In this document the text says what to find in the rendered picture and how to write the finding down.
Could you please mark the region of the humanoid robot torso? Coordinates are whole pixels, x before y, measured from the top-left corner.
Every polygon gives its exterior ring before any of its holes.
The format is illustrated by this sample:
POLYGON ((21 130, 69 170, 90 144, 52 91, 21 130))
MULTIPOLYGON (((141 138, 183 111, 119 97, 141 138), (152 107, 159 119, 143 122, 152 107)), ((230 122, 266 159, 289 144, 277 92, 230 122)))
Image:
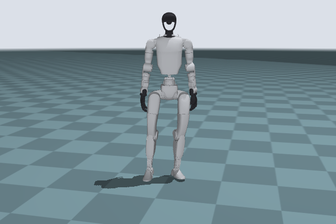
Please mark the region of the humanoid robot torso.
POLYGON ((175 78, 172 74, 178 74, 182 65, 182 38, 172 34, 172 38, 163 36, 156 40, 156 58, 157 66, 161 74, 166 74, 161 84, 161 100, 177 100, 178 86, 175 84, 175 78))

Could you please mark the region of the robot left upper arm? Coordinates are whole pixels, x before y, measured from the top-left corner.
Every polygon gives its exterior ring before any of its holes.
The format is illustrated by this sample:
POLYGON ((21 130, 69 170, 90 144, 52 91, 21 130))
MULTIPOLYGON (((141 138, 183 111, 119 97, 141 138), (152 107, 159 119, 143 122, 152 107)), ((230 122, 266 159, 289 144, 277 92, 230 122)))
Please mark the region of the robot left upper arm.
POLYGON ((185 50, 185 59, 186 65, 185 70, 186 72, 194 71, 194 64, 193 64, 193 44, 189 39, 183 39, 183 47, 186 48, 185 50))

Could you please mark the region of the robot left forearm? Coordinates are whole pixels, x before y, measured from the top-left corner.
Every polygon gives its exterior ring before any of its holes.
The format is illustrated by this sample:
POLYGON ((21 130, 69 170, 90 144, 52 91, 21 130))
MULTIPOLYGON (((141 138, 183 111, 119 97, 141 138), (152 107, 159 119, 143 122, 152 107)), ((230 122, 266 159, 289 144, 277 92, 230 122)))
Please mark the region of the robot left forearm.
POLYGON ((195 79, 195 65, 194 65, 194 71, 193 72, 189 72, 187 74, 188 76, 188 86, 189 86, 189 91, 190 89, 193 89, 193 92, 196 93, 197 92, 197 87, 196 87, 196 79, 195 79))

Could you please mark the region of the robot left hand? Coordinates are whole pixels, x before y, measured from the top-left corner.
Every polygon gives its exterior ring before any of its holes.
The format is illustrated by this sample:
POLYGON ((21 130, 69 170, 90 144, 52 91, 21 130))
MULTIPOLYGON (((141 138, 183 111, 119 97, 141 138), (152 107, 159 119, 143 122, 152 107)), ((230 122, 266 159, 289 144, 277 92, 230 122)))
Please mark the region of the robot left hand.
POLYGON ((197 93, 193 92, 193 89, 190 89, 190 95, 191 95, 191 101, 190 101, 190 111, 192 111, 193 109, 195 109, 197 107, 197 93))

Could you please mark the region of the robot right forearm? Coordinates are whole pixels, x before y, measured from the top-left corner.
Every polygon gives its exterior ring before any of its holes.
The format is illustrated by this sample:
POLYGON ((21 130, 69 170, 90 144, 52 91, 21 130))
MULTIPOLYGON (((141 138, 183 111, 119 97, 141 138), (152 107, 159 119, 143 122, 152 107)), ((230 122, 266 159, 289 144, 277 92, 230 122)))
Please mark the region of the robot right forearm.
POLYGON ((148 92, 149 78, 150 78, 150 74, 148 72, 144 72, 143 69, 144 69, 144 65, 142 68, 142 81, 141 81, 141 89, 140 89, 141 93, 143 89, 146 89, 148 92))

